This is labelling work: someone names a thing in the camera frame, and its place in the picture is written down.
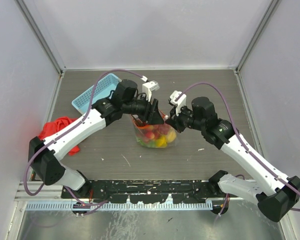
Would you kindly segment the purple red grape bunch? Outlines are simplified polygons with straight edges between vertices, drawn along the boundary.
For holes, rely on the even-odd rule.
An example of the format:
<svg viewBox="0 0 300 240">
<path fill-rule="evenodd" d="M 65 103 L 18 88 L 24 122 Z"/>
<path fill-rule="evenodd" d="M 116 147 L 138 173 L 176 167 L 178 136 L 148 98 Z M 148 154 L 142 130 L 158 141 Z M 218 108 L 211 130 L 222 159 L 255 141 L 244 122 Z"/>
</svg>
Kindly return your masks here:
<svg viewBox="0 0 300 240">
<path fill-rule="evenodd" d="M 162 124 L 158 127 L 158 132 L 160 135 L 168 135 L 171 130 L 171 126 L 168 124 Z"/>
</svg>

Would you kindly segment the clear orange zip top bag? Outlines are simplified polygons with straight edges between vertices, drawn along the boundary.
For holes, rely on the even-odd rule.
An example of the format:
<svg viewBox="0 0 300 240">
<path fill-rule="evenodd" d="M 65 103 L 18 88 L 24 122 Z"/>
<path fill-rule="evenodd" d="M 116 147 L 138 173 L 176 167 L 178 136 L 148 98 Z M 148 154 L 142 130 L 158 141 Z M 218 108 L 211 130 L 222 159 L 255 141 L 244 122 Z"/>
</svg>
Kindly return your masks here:
<svg viewBox="0 0 300 240">
<path fill-rule="evenodd" d="M 178 144 L 176 130 L 170 125 L 146 124 L 136 115 L 130 116 L 136 141 L 145 148 L 165 149 Z"/>
</svg>

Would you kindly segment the yellow mango slice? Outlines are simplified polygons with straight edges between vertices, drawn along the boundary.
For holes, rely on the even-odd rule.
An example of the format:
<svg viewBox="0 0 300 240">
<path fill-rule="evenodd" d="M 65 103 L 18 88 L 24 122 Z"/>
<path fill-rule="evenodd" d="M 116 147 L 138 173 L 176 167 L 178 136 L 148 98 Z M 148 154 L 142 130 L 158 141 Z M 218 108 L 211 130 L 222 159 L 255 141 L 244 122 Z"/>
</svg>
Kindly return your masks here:
<svg viewBox="0 0 300 240">
<path fill-rule="evenodd" d="M 155 140 L 155 147 L 156 148 L 166 148 L 167 147 L 167 140 L 164 135 L 161 135 Z"/>
</svg>

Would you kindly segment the green grape bunch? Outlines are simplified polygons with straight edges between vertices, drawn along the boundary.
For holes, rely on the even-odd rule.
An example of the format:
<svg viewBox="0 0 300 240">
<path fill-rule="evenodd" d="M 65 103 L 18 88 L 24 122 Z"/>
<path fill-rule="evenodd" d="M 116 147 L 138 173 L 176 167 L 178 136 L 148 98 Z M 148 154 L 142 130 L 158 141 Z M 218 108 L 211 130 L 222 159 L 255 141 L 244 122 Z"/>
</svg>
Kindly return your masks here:
<svg viewBox="0 0 300 240">
<path fill-rule="evenodd" d="M 156 148 L 156 143 L 154 138 L 148 138 L 146 136 L 137 136 L 137 142 L 146 148 Z"/>
</svg>

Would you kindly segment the red orange peach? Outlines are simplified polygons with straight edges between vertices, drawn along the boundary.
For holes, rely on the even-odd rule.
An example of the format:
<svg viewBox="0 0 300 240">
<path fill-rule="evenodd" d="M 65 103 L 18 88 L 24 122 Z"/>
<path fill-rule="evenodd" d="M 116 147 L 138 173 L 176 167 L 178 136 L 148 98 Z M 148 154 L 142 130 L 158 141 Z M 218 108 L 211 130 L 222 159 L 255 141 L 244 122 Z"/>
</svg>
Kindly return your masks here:
<svg viewBox="0 0 300 240">
<path fill-rule="evenodd" d="M 144 134 L 144 137 L 146 140 L 151 141 L 155 139 L 155 134 L 150 130 L 150 131 L 146 131 Z"/>
</svg>

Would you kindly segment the yellow pear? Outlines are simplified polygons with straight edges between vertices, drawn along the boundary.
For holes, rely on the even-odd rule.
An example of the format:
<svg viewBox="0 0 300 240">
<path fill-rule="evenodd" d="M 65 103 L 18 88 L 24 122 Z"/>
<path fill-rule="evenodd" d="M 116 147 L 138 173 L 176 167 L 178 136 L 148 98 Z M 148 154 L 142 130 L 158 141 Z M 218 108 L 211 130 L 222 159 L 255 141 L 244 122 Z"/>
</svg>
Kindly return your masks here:
<svg viewBox="0 0 300 240">
<path fill-rule="evenodd" d="M 172 130 L 167 135 L 165 135 L 165 140 L 168 144 L 172 143 L 176 138 L 177 138 L 177 134 L 175 131 Z"/>
</svg>

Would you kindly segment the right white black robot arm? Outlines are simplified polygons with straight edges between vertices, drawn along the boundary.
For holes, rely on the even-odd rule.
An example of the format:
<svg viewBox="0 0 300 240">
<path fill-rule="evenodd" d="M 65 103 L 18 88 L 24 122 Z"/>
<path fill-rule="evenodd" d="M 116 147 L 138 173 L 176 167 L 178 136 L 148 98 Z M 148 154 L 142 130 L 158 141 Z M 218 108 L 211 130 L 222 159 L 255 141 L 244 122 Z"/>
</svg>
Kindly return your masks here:
<svg viewBox="0 0 300 240">
<path fill-rule="evenodd" d="M 214 104 L 207 97 L 192 100 L 186 106 L 186 95 L 174 91 L 169 97 L 172 105 L 166 124 L 181 133 L 185 129 L 201 132 L 203 138 L 235 160 L 254 179 L 237 178 L 219 170 L 208 180 L 209 191 L 215 197 L 230 194 L 257 205 L 261 213 L 279 222 L 299 201 L 300 178 L 288 177 L 263 158 L 233 125 L 218 118 Z"/>
</svg>

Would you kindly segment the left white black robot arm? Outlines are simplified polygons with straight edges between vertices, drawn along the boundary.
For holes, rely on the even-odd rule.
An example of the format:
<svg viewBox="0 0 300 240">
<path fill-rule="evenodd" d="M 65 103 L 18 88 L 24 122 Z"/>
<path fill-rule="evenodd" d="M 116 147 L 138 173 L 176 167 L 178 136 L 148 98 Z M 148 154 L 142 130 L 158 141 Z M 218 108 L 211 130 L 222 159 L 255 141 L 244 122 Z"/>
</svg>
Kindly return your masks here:
<svg viewBox="0 0 300 240">
<path fill-rule="evenodd" d="M 159 89 L 156 81 L 147 81 L 138 92 L 138 85 L 128 79 L 120 81 L 115 90 L 97 100 L 80 118 L 43 140 L 34 137 L 29 143 L 28 162 L 43 184 L 68 187 L 78 198 L 91 191 L 91 182 L 78 170 L 73 170 L 61 160 L 90 135 L 120 120 L 124 114 L 136 115 L 149 125 L 162 125 L 164 119 L 158 108 L 159 101 L 152 92 Z"/>
</svg>

